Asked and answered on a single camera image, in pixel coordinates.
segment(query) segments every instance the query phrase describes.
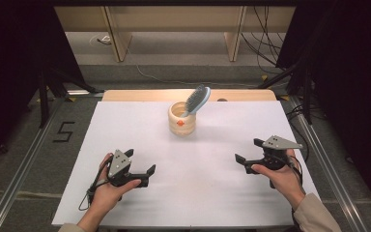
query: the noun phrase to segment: hand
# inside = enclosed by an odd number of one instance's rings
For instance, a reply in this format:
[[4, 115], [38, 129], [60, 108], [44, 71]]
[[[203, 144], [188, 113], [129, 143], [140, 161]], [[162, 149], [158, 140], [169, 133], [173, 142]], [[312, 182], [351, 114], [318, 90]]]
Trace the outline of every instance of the hand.
[[[111, 156], [113, 154], [109, 153], [104, 157], [100, 168]], [[104, 167], [99, 180], [107, 180], [106, 172], [106, 167]], [[141, 180], [133, 180], [121, 187], [114, 187], [110, 183], [99, 186], [96, 189], [92, 204], [77, 225], [86, 232], [96, 231], [104, 216], [116, 206], [123, 194], [136, 188], [140, 183]]]
[[[294, 157], [295, 153], [293, 149], [287, 150], [289, 157]], [[299, 165], [295, 159], [292, 158], [292, 162], [296, 168]], [[272, 181], [275, 188], [289, 201], [292, 208], [296, 210], [300, 205], [300, 202], [305, 197], [305, 193], [302, 191], [299, 177], [294, 171], [287, 165], [279, 170], [269, 170], [266, 166], [260, 164], [254, 164], [251, 167], [254, 171], [267, 176]]]

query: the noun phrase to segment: white paper sheet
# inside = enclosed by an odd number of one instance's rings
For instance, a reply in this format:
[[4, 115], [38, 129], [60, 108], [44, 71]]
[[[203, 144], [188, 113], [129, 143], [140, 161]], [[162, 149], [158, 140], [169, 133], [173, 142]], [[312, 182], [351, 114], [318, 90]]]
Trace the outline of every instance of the white paper sheet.
[[[292, 224], [291, 207], [261, 175], [245, 174], [235, 154], [263, 157], [253, 138], [276, 134], [295, 141], [278, 101], [207, 102], [193, 134], [168, 129], [173, 102], [99, 102], [53, 220], [77, 223], [78, 206], [103, 157], [134, 149], [131, 173], [156, 173], [147, 188], [123, 196], [101, 225], [121, 228], [246, 228]], [[317, 190], [302, 164], [303, 186]]]

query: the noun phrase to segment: cable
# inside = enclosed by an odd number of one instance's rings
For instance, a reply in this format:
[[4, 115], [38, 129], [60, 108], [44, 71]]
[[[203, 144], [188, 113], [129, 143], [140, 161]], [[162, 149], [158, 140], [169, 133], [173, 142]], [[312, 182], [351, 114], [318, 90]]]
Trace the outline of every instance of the cable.
[[110, 47], [110, 44], [104, 44], [104, 45], [102, 45], [102, 46], [94, 45], [94, 44], [93, 44], [93, 40], [94, 40], [95, 37], [97, 37], [98, 35], [100, 35], [100, 33], [97, 33], [95, 36], [93, 36], [92, 38], [90, 38], [90, 40], [89, 40], [89, 45], [92, 46], [92, 47]]
[[276, 159], [282, 163], [285, 163], [285, 165], [287, 165], [293, 172], [294, 172], [294, 175], [297, 177], [297, 180], [298, 180], [298, 184], [300, 185], [300, 189], [301, 191], [305, 194], [305, 190], [303, 189], [302, 187], [302, 166], [300, 165], [300, 161], [296, 158], [296, 157], [293, 157], [293, 156], [290, 156], [291, 158], [294, 158], [298, 165], [300, 166], [300, 171], [295, 167], [295, 164], [290, 160], [290, 162], [286, 162], [285, 160], [277, 157], [277, 156], [273, 156], [273, 155], [269, 155], [270, 157], [272, 157], [273, 159]]
[[284, 40], [283, 40], [282, 37], [279, 35], [279, 33], [276, 33], [276, 35], [278, 35], [279, 39], [284, 43]]
[[303, 104], [297, 105], [295, 108], [293, 108], [291, 110], [291, 112], [286, 113], [286, 116], [289, 116], [291, 114], [296, 113], [296, 115], [291, 116], [288, 119], [288, 123], [297, 132], [297, 134], [302, 138], [303, 142], [305, 143], [305, 145], [306, 145], [306, 154], [305, 154], [304, 161], [305, 162], [308, 162], [308, 159], [309, 159], [309, 144], [306, 141], [305, 137], [300, 133], [300, 130], [298, 130], [297, 127], [295, 127], [295, 125], [291, 122], [292, 119], [294, 119], [295, 117], [297, 117], [298, 115], [300, 115], [302, 113], [302, 107], [303, 107]]
[[275, 47], [275, 48], [278, 48], [278, 49], [281, 49], [281, 47], [280, 46], [277, 46], [277, 45], [273, 45], [273, 44], [269, 44], [269, 43], [264, 43], [264, 42], [261, 42], [260, 41], [260, 39], [258, 39], [258, 38], [256, 38], [255, 37], [255, 35], [254, 35], [254, 33], [252, 33], [251, 32], [251, 36], [256, 40], [256, 41], [258, 41], [258, 42], [260, 42], [260, 43], [262, 43], [262, 44], [265, 44], [265, 45], [270, 45], [270, 46], [273, 46], [273, 47]]
[[[80, 205], [78, 207], [79, 211], [85, 211], [89, 209], [90, 204], [92, 203], [92, 197], [95, 195], [96, 189], [102, 185], [109, 183], [108, 180], [104, 180], [99, 183], [99, 176], [101, 172], [103, 171], [104, 167], [108, 165], [112, 160], [113, 160], [113, 157], [110, 157], [101, 165], [101, 168], [99, 169], [98, 174], [96, 175], [95, 181], [90, 185], [89, 189], [87, 189], [86, 194], [84, 195], [82, 201], [80, 202]], [[87, 208], [82, 209], [81, 206], [83, 205], [83, 202], [86, 198], [87, 198]]]
[[219, 86], [244, 86], [244, 87], [253, 87], [253, 88], [257, 88], [258, 85], [249, 85], [249, 84], [240, 84], [240, 83], [216, 83], [216, 82], [210, 82], [210, 81], [201, 81], [201, 82], [184, 82], [184, 81], [180, 81], [180, 80], [162, 80], [162, 79], [159, 79], [153, 75], [148, 75], [148, 74], [144, 74], [143, 72], [141, 72], [140, 70], [140, 67], [139, 65], [135, 65], [138, 72], [145, 76], [145, 77], [149, 77], [151, 79], [154, 79], [156, 81], [159, 81], [161, 83], [177, 83], [177, 84], [185, 84], [185, 85], [199, 85], [199, 84], [211, 84], [211, 85], [219, 85]]
[[[258, 18], [258, 21], [260, 22], [261, 28], [263, 29], [263, 36], [262, 36], [262, 38], [261, 38], [261, 41], [263, 40], [263, 38], [264, 38], [264, 34], [265, 34], [265, 35], [267, 36], [268, 43], [269, 43], [269, 44], [272, 44], [272, 41], [271, 41], [271, 39], [270, 39], [270, 36], [268, 35], [268, 13], [269, 13], [269, 11], [270, 11], [270, 8], [266, 6], [266, 7], [265, 7], [265, 26], [264, 26], [264, 24], [262, 23], [262, 20], [261, 20], [260, 16], [258, 15], [257, 9], [254, 7], [254, 12], [255, 12], [255, 14], [257, 15], [257, 18]], [[275, 58], [275, 56], [273, 55], [273, 52], [272, 52], [271, 47], [270, 47], [270, 52], [271, 52], [271, 54], [272, 54], [273, 59], [274, 59], [275, 62], [276, 62], [276, 58]]]
[[272, 60], [270, 60], [267, 56], [265, 56], [263, 53], [261, 53], [260, 51], [259, 51], [259, 48], [260, 47], [258, 47], [258, 49], [257, 48], [255, 48], [247, 39], [246, 39], [246, 37], [245, 37], [245, 35], [243, 34], [243, 33], [241, 33], [241, 35], [242, 35], [242, 37], [243, 37], [243, 39], [245, 40], [245, 42], [246, 42], [246, 44], [248, 45], [248, 47], [252, 50], [252, 51], [254, 51], [256, 54], [257, 54], [257, 65], [258, 65], [258, 67], [261, 69], [261, 71], [263, 71], [264, 73], [271, 73], [271, 74], [279, 74], [279, 72], [270, 72], [270, 71], [266, 71], [266, 70], [264, 70], [263, 69], [263, 67], [261, 67], [261, 65], [260, 65], [260, 62], [259, 62], [259, 56], [261, 56], [263, 59], [265, 59], [266, 61], [268, 61], [268, 62], [270, 62], [272, 65], [274, 65], [274, 66], [276, 66], [276, 64], [272, 61]]

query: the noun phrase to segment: metal frame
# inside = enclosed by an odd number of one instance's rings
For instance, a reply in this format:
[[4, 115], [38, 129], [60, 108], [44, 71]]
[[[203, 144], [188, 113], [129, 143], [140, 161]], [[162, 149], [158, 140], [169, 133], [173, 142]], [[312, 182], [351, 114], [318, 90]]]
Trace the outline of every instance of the metal frame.
[[44, 124], [44, 127], [39, 128], [37, 135], [35, 136], [34, 141], [29, 147], [28, 152], [26, 153], [25, 158], [17, 169], [14, 177], [11, 180], [11, 183], [5, 190], [2, 198], [0, 199], [0, 227], [3, 224], [9, 210], [11, 209], [14, 199], [16, 198], [17, 192], [22, 186], [24, 180], [27, 177], [27, 174], [32, 167], [32, 164], [35, 161], [36, 156], [38, 155], [44, 140], [46, 138], [47, 132], [50, 129], [53, 118], [55, 117], [58, 109], [62, 105], [65, 99], [56, 99], [54, 105], [52, 106], [52, 113], [50, 114], [47, 122]]
[[[300, 101], [297, 97], [292, 97], [291, 104], [293, 107], [300, 105]], [[300, 124], [302, 125], [303, 130], [305, 131], [306, 138], [310, 142], [315, 155], [318, 158], [319, 163], [324, 170], [325, 176], [328, 179], [328, 182], [335, 194], [339, 205], [341, 206], [343, 213], [345, 214], [346, 219], [353, 231], [368, 231], [366, 225], [364, 224], [361, 215], [357, 209], [356, 204], [352, 200], [351, 195], [346, 191], [345, 187], [342, 184], [342, 181], [339, 178], [335, 168], [330, 161], [327, 152], [324, 149], [317, 133], [314, 131], [312, 125], [309, 125], [306, 122], [306, 119], [303, 115], [299, 115]]]

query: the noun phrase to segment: white cup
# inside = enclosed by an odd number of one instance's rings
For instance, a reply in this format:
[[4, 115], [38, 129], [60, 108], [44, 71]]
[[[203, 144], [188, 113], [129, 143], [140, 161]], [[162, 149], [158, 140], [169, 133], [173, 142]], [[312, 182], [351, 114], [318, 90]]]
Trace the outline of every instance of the white cup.
[[188, 114], [182, 118], [186, 112], [184, 101], [176, 102], [168, 108], [168, 126], [170, 130], [180, 136], [191, 134], [195, 129], [196, 114]]

